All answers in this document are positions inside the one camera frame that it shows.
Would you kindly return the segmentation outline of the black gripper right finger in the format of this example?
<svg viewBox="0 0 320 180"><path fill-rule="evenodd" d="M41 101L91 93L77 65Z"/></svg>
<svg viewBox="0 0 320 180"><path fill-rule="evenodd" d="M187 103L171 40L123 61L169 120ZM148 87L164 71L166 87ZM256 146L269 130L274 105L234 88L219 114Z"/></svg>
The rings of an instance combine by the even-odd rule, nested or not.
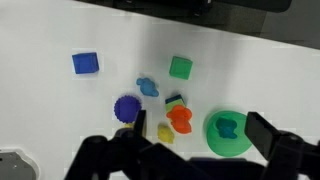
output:
<svg viewBox="0 0 320 180"><path fill-rule="evenodd" d="M245 135L268 160L281 133L257 112L247 114Z"/></svg>

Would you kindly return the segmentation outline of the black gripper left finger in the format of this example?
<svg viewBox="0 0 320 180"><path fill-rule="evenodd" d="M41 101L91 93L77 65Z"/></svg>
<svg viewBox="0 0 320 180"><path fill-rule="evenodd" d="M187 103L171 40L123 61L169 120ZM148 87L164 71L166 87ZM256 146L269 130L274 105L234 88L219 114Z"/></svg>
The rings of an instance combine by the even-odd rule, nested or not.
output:
<svg viewBox="0 0 320 180"><path fill-rule="evenodd" d="M146 136L146 111L140 110L137 114L135 123L134 123L134 130L140 134L141 136Z"/></svg>

